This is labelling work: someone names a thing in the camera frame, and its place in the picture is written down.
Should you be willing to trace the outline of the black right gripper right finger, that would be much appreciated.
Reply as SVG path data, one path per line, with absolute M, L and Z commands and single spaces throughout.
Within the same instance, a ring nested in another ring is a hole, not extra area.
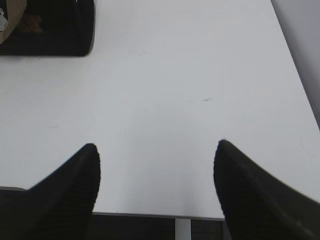
M 273 177 L 224 139 L 215 152 L 213 180 L 232 239 L 320 238 L 320 204 Z

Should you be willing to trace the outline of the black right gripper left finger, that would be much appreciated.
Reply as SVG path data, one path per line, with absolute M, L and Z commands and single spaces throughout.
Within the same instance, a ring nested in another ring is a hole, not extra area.
M 0 188 L 2 240 L 84 240 L 101 181 L 97 147 L 85 144 L 29 189 Z

